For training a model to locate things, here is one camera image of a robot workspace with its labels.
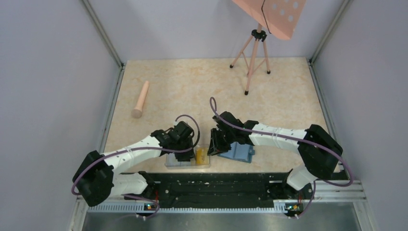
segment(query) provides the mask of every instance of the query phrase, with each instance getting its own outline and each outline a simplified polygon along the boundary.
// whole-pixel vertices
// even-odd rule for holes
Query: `yellow object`
[[[207,156],[208,148],[197,148],[195,157],[196,157],[196,165],[208,165],[209,164],[209,157]]]

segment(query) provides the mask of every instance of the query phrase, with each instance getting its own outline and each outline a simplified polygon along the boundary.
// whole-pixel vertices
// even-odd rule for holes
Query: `blue object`
[[[255,154],[254,147],[249,144],[239,144],[234,142],[231,144],[231,150],[226,153],[218,154],[223,158],[242,161],[246,163],[252,162],[252,156]]]

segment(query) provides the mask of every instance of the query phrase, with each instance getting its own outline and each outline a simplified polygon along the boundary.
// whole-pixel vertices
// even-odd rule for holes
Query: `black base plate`
[[[155,182],[161,208],[263,208],[289,199],[280,190],[287,173],[140,173]],[[333,174],[333,180],[344,177]],[[310,199],[309,189],[301,190],[303,199]],[[141,196],[155,199],[155,193]]]

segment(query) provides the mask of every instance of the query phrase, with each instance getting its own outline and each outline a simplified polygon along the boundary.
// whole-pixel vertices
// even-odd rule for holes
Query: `wooden rolling pin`
[[[144,100],[146,99],[147,90],[149,89],[149,81],[144,82],[143,88],[141,89],[138,102],[136,103],[136,107],[132,110],[132,117],[133,118],[140,118],[141,113],[143,112],[143,104]]]

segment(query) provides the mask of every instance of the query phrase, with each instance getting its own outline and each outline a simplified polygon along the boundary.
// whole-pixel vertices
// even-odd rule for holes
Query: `clear plastic container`
[[[174,153],[166,155],[165,166],[168,169],[200,169],[210,167],[210,157],[207,156],[208,144],[197,145],[194,148],[195,158],[191,161],[177,161]]]

